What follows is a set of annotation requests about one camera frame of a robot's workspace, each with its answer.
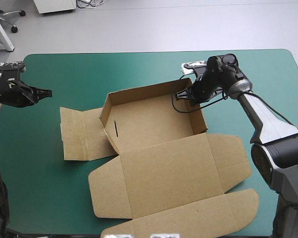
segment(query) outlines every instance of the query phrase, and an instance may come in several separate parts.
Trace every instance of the green table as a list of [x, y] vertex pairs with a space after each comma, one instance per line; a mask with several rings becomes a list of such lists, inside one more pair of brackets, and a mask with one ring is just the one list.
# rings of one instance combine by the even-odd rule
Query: green table
[[[237, 55], [254, 92], [298, 126], [298, 67], [286, 50], [51, 54], [26, 57], [26, 83], [53, 90], [53, 98], [0, 113], [0, 169], [9, 191], [9, 227], [25, 233], [99, 234], [124, 220], [94, 216], [87, 176], [111, 158], [63, 160], [60, 106], [88, 110], [108, 92], [179, 78], [183, 62], [226, 53]], [[226, 100], [204, 110], [209, 133], [241, 136], [250, 158], [254, 131], [239, 103]], [[270, 235], [277, 195], [255, 166], [233, 190], [254, 188], [260, 207], [253, 223], [237, 235]]]

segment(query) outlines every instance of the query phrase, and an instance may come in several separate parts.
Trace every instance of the open cardboard box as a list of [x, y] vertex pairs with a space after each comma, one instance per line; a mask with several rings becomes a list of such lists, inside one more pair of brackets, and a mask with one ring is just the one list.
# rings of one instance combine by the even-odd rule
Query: open cardboard box
[[[182, 79], [177, 91], [191, 84]], [[100, 121], [119, 156], [89, 175], [93, 208], [98, 217], [133, 220], [104, 230], [102, 236], [178, 233], [183, 238], [214, 238], [246, 227], [256, 216], [254, 190], [225, 194], [251, 174], [242, 141], [205, 133], [201, 110], [176, 112], [171, 104], [175, 85], [171, 81], [107, 96]], [[198, 108], [185, 100], [175, 105], [182, 111]], [[79, 113], [85, 118], [81, 131], [86, 137], [92, 126], [86, 126], [86, 112]], [[97, 114], [91, 114], [97, 121]], [[63, 121], [64, 139], [69, 127], [63, 127]]]

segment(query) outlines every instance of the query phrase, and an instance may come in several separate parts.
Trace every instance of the office chair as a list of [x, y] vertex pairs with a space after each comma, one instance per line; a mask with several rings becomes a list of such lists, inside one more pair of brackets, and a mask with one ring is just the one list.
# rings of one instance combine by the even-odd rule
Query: office chair
[[7, 16], [9, 16], [13, 13], [19, 13], [20, 16], [25, 16], [25, 14], [26, 14], [25, 11], [23, 11], [23, 10], [4, 12], [0, 9], [0, 21], [9, 24], [11, 26], [12, 33], [16, 33], [16, 32], [18, 32], [18, 28], [17, 28], [16, 24], [14, 24], [12, 21], [6, 19]]

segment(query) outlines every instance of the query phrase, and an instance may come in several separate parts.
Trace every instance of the black cable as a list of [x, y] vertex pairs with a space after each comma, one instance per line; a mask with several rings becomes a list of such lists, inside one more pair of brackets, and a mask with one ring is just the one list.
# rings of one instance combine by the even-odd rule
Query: black cable
[[4, 217], [4, 223], [2, 225], [2, 229], [1, 232], [2, 234], [5, 231], [5, 227], [7, 225], [7, 218], [9, 217], [9, 210], [8, 210], [8, 202], [7, 202], [7, 198], [5, 197], [5, 192], [4, 192], [4, 186], [3, 186], [3, 181], [2, 181], [2, 177], [1, 177], [1, 173], [0, 173], [0, 185], [1, 185], [1, 192], [2, 192], [2, 197], [3, 197], [3, 201], [4, 201], [4, 209], [5, 209], [5, 217]]
[[215, 100], [215, 101], [213, 101], [213, 102], [211, 102], [211, 103], [209, 103], [209, 104], [206, 104], [205, 106], [199, 107], [199, 108], [194, 109], [194, 110], [191, 110], [191, 111], [180, 111], [180, 110], [178, 110], [178, 109], [175, 107], [175, 105], [174, 105], [174, 99], [173, 99], [173, 98], [174, 98], [175, 90], [176, 90], [177, 86], [179, 85], [180, 80], [181, 80], [183, 77], [184, 77], [184, 75], [181, 76], [181, 77], [179, 78], [177, 84], [176, 84], [176, 85], [174, 86], [174, 88], [173, 88], [172, 95], [171, 95], [172, 106], [173, 106], [173, 108], [174, 108], [177, 112], [179, 112], [179, 113], [192, 113], [192, 112], [201, 110], [201, 109], [203, 109], [203, 108], [206, 108], [206, 107], [208, 107], [208, 106], [210, 106], [210, 105], [212, 105], [212, 104], [214, 104], [214, 103], [217, 103], [217, 102], [219, 102], [219, 101], [221, 101], [221, 100], [226, 100], [226, 99], [227, 99], [229, 96], [231, 96], [232, 94], [239, 93], [238, 98], [239, 98], [242, 94], [248, 94], [248, 95], [251, 95], [251, 96], [253, 96], [253, 97], [258, 98], [263, 104], [265, 104], [265, 106], [267, 106], [270, 110], [272, 110], [274, 113], [276, 113], [277, 115], [279, 115], [279, 116], [280, 116], [282, 119], [284, 119], [288, 124], [290, 124], [290, 125], [294, 125], [294, 124], [292, 124], [292, 123], [291, 123], [285, 116], [283, 116], [281, 113], [279, 113], [278, 111], [276, 111], [272, 106], [270, 106], [264, 99], [262, 99], [262, 98], [261, 98], [260, 96], [258, 96], [257, 94], [251, 92], [251, 90], [248, 90], [248, 91], [233, 91], [233, 92], [231, 92], [231, 93], [229, 93], [229, 94], [227, 94], [227, 95], [224, 95], [224, 91], [222, 91], [222, 97], [221, 97], [220, 99], [217, 99], [217, 100]]
[[253, 93], [253, 92], [243, 92], [243, 94], [248, 94], [251, 96], [254, 96], [255, 98], [258, 98], [260, 101], [262, 101], [263, 104], [265, 104], [270, 110], [272, 110], [274, 113], [276, 113], [278, 116], [280, 116], [282, 119], [284, 119], [288, 124], [290, 125], [294, 125], [292, 124], [286, 117], [284, 117], [281, 113], [279, 113], [278, 111], [276, 111], [272, 106], [270, 106], [267, 102], [265, 102], [264, 99], [262, 99], [260, 96], [258, 96], [257, 94]]

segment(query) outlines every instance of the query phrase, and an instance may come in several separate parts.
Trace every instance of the chair wheel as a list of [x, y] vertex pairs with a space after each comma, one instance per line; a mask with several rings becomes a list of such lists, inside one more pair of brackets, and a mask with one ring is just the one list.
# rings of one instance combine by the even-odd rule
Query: chair wheel
[[11, 27], [11, 31], [12, 31], [12, 33], [17, 33], [18, 32], [18, 28], [15, 27], [15, 26], [12, 26]]
[[21, 11], [21, 12], [19, 12], [19, 14], [20, 14], [20, 16], [25, 16], [26, 15], [26, 13], [25, 13], [25, 11]]

